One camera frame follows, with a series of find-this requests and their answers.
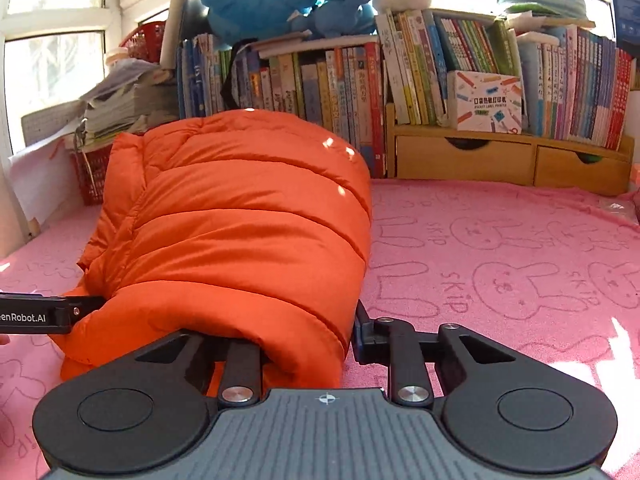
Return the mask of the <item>orange puffer jacket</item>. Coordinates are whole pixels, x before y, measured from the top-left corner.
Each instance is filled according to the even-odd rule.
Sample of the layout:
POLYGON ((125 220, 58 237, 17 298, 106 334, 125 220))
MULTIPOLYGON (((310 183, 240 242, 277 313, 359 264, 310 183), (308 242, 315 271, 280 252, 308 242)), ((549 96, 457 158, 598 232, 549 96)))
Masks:
POLYGON ((369 170, 296 116, 232 110, 123 133, 66 335, 72 379, 176 330, 246 339, 269 388, 341 381, 370 254, 369 170))

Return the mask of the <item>white paper sheets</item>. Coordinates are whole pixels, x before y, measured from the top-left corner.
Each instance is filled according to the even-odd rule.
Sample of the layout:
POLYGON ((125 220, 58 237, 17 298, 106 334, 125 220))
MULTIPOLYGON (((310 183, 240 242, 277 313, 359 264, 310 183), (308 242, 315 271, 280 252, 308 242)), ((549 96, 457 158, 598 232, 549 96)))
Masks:
POLYGON ((45 226, 82 205, 72 153, 62 136, 10 156, 6 175, 29 222, 45 226))

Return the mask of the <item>red plastic crate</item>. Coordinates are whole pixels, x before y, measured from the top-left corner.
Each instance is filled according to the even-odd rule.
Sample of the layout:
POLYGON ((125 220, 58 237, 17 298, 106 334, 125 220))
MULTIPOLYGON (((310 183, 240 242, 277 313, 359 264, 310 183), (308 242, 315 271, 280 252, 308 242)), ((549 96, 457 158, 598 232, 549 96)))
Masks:
POLYGON ((112 147, 112 144, 107 144, 92 151, 70 154, 80 195, 86 206, 101 205, 103 202, 103 190, 112 147))

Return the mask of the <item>stack of paper booklets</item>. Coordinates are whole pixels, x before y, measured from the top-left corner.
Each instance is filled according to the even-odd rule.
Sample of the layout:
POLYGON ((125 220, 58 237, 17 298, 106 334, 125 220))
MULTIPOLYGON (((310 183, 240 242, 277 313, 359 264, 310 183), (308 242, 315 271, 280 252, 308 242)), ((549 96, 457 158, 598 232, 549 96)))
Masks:
POLYGON ((175 73, 137 58, 117 61, 104 81, 80 99, 85 111, 74 133, 75 148, 179 118, 175 73))

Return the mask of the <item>wooden desk organizer with drawers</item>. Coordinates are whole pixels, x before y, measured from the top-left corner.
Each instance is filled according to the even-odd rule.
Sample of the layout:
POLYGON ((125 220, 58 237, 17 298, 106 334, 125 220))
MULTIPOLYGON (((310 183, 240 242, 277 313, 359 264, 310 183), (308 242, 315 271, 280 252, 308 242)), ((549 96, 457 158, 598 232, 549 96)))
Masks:
POLYGON ((538 188, 581 188, 603 196, 628 190, 636 140, 616 150, 526 134, 399 125, 385 110, 387 177, 404 180, 503 182, 538 188))

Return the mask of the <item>white label printer box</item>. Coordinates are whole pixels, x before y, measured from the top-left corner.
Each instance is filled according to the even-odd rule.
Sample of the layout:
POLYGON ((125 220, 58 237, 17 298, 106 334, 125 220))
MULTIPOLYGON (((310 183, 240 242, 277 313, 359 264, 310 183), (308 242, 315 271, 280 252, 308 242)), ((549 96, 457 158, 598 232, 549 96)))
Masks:
POLYGON ((449 127, 458 131, 522 132, 518 76, 452 70, 447 74, 449 127))

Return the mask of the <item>row of upright books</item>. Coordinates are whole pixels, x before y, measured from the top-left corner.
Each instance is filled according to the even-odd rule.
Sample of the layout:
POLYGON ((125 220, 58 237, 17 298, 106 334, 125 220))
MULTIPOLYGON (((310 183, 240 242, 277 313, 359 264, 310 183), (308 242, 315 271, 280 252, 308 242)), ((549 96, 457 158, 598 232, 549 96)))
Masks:
POLYGON ((449 128, 452 70, 518 76, 522 132, 616 150, 637 62, 571 18, 517 29, 505 18, 447 11, 386 11, 370 34, 311 38, 292 32, 224 44, 214 34, 178 40, 182 117, 261 108, 326 128, 386 165, 385 110, 399 125, 449 128))

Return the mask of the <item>blue plush toy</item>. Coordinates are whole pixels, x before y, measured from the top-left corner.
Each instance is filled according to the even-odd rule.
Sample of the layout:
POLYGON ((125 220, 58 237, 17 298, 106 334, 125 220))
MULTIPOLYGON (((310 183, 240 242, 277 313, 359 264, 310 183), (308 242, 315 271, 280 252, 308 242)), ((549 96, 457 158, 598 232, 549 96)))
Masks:
POLYGON ((210 29, 224 44, 309 32, 311 38, 370 34, 371 0, 201 0, 210 29))

